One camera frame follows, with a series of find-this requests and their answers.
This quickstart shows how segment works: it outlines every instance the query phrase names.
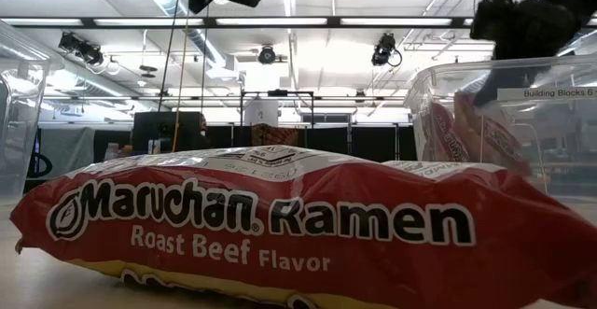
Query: white ceiling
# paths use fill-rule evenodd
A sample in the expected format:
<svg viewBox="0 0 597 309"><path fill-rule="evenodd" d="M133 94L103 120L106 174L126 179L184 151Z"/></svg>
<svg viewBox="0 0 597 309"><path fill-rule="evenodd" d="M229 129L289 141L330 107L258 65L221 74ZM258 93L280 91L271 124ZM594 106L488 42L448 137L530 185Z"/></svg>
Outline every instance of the white ceiling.
<svg viewBox="0 0 597 309"><path fill-rule="evenodd" d="M18 17L153 17L163 12L152 0L0 0L0 18ZM467 16L473 15L474 0L296 0L294 16ZM212 4L209 16L284 16L284 0L262 0L257 8L232 3L224 6ZM201 16L207 16L207 10ZM33 39L56 50L62 32L49 29L22 30ZM141 64L143 33L131 30L73 30L80 37L102 46L106 55L114 54L122 66L120 72L104 76L140 93L155 93L161 85L165 58L145 57L145 64L158 67L157 77L140 88L137 85ZM387 69L374 68L370 58L373 46L387 30L362 29L300 29L297 38L298 88L327 92L338 88L344 95L346 89L375 90L375 95L390 95L405 89L407 81L417 70L437 63L452 63L456 56L460 62L479 61L491 55L492 45L468 39L467 30L392 30L399 42L404 62L393 73ZM236 54L246 60L253 49L272 44L277 53L289 52L286 29L218 29L207 33L208 39L223 53ZM456 37L453 46L439 54L447 44L440 37ZM169 30L152 30L147 35L147 51L165 51L170 40ZM174 32L174 61L169 65L167 87L178 87L181 78L182 56L185 36ZM197 49L187 43L187 52ZM200 87L202 63L193 62L188 56L185 63L184 87ZM206 86L226 86L238 91L235 81L214 81L206 78Z"/></svg>

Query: ceiling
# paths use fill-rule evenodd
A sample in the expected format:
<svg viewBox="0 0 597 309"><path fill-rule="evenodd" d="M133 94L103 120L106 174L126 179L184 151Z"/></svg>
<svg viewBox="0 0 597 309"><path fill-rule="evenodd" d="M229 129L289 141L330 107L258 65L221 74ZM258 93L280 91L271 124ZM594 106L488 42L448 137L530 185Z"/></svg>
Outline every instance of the ceiling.
<svg viewBox="0 0 597 309"><path fill-rule="evenodd" d="M472 17L476 0L262 0L250 8L232 3L213 3L198 16L202 17L272 17L272 16L435 16ZM153 0L0 0L2 17L157 17L164 12ZM64 30L21 29L32 39L60 53L58 42ZM187 41L181 30L175 30L172 39L172 58L164 78L169 48L170 30L148 30L146 55L142 54L144 33L141 30L69 30L79 37L100 45L106 56L118 61L108 66L107 77L129 90L144 95L156 95L165 79L165 88L192 93L204 82L206 95L239 93L236 79L206 77L199 50ZM373 67L370 59L373 47L383 33L392 32L400 43L403 63L397 68ZM368 95L404 95L409 79L417 71L438 63L481 61L489 58L490 42L472 41L467 30L423 29L212 29L205 32L207 39L221 53L238 58L240 69L254 66L256 51L263 45L273 45L276 53L288 56L293 48L293 64L297 76L296 89L317 91L322 95L354 95L356 90L367 90ZM80 61L66 56L73 62ZM156 77L140 87L141 64L159 69ZM285 66L279 67L284 72ZM182 105L196 105L184 102Z"/></svg>

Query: table surface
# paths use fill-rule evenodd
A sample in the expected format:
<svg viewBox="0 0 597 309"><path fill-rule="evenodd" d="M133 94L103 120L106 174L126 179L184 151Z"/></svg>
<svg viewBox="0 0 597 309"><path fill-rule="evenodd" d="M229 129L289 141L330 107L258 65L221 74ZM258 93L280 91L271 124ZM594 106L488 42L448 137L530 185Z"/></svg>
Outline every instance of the table surface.
<svg viewBox="0 0 597 309"><path fill-rule="evenodd" d="M113 277L55 260L40 249L14 246L21 238L0 206L0 302L11 309L231 309L260 308L258 303L182 291L150 291ZM565 309L538 302L525 309Z"/></svg>

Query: stage light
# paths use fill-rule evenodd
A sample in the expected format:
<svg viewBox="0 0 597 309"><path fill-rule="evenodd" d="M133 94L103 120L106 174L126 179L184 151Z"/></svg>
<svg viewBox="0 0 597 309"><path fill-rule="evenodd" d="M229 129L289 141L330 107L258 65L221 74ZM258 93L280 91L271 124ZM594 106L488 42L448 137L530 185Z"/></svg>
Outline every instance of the stage light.
<svg viewBox="0 0 597 309"><path fill-rule="evenodd" d="M276 61L276 53L273 51L272 46L265 46L259 53L258 60L260 63L269 65Z"/></svg>
<svg viewBox="0 0 597 309"><path fill-rule="evenodd" d="M400 56L400 63L398 64L389 63L390 58L392 58L394 53ZM396 49L396 40L394 39L394 34L383 34L382 38L380 38L380 42L375 46L371 63L373 66L384 66L389 64L393 67L402 64L402 54Z"/></svg>
<svg viewBox="0 0 597 309"><path fill-rule="evenodd" d="M71 33L62 34L58 48L63 49L67 53L74 53L84 63L90 65L101 65L104 63L104 54L101 52L101 47L93 46Z"/></svg>

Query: ramen bag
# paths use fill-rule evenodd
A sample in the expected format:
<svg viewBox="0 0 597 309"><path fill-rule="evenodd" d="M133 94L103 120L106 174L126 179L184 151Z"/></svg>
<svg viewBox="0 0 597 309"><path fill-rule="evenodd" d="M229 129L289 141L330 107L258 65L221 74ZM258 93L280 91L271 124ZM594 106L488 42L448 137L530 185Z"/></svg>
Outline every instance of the ramen bag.
<svg viewBox="0 0 597 309"><path fill-rule="evenodd" d="M454 117L446 107L431 102L415 123L423 129L423 139L417 144L423 147L422 161L470 162L465 143L454 131Z"/></svg>
<svg viewBox="0 0 597 309"><path fill-rule="evenodd" d="M514 309L590 293L597 230L579 215L492 165L410 171L286 146L140 156L49 181L10 218L18 250L294 309Z"/></svg>
<svg viewBox="0 0 597 309"><path fill-rule="evenodd" d="M504 112L497 109L499 112L492 114L496 117L490 117L473 106L474 97L475 93L462 91L454 95L454 128L464 141L470 160L497 164L521 176L530 176L531 165L522 157L521 144L507 129Z"/></svg>

